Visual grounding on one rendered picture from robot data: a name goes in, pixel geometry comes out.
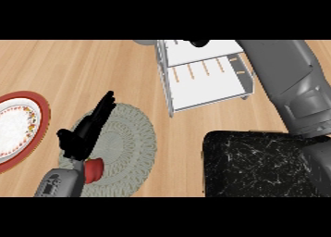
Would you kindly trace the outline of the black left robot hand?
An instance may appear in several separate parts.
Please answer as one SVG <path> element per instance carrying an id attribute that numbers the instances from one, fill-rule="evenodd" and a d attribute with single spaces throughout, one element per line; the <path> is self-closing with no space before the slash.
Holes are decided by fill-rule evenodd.
<path id="1" fill-rule="evenodd" d="M 79 161 L 88 159 L 101 136 L 102 126 L 116 106 L 114 92 L 110 91 L 101 99 L 92 114 L 79 123 L 76 130 L 58 130 L 60 147 L 66 151 L 64 157 Z"/>

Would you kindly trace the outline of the white tiered basket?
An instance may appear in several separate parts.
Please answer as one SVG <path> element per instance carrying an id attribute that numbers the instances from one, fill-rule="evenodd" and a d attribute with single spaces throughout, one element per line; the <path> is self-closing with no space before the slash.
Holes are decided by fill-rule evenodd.
<path id="1" fill-rule="evenodd" d="M 254 93 L 244 49 L 234 40 L 210 40 L 203 47 L 185 40 L 157 40 L 156 51 L 170 117 Z"/>

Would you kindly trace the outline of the black marble tray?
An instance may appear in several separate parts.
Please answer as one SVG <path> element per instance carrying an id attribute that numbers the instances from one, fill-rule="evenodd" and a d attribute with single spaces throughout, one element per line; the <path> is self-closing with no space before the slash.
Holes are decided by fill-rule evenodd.
<path id="1" fill-rule="evenodd" d="M 207 197 L 322 197 L 303 148 L 330 141 L 282 132 L 210 131 L 203 142 Z"/>

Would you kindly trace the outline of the red round charger plate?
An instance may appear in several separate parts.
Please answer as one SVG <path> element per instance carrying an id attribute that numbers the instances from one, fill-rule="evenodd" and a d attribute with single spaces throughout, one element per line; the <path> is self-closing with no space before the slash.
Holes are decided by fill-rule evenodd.
<path id="1" fill-rule="evenodd" d="M 41 94 L 32 91 L 14 92 L 0 96 L 0 102 L 13 98 L 27 98 L 38 103 L 41 107 L 41 112 L 42 112 L 42 122 L 41 122 L 38 133 L 35 135 L 35 138 L 29 146 L 26 147 L 23 152 L 15 156 L 15 158 L 13 158 L 10 161 L 0 164 L 0 173 L 7 172 L 11 168 L 14 168 L 18 165 L 18 163 L 24 161 L 24 159 L 29 157 L 29 155 L 35 151 L 41 141 L 45 138 L 46 129 L 49 125 L 49 119 L 51 119 L 49 103 Z"/>

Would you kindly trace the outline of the grey round woven placemat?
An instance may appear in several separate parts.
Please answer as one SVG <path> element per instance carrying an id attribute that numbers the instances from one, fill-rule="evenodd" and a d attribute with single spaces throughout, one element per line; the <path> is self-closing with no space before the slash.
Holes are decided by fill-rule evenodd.
<path id="1" fill-rule="evenodd" d="M 157 156 L 157 134 L 144 112 L 117 104 L 101 130 L 91 159 L 101 158 L 101 179 L 83 186 L 82 197 L 129 197 L 148 179 Z"/>

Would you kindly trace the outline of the red rounded vegetable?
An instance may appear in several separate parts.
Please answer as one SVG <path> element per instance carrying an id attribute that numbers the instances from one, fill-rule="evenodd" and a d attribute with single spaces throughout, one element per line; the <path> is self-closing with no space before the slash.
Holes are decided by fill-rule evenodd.
<path id="1" fill-rule="evenodd" d="M 89 184 L 101 179 L 104 173 L 104 162 L 101 158 L 85 162 L 85 183 Z"/>

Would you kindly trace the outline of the white plate with floral rim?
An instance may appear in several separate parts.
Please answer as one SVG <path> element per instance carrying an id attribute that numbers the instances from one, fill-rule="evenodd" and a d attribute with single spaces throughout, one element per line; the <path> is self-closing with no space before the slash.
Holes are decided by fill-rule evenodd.
<path id="1" fill-rule="evenodd" d="M 39 130 L 42 112 L 27 98 L 0 102 L 0 164 L 10 161 L 29 146 Z"/>

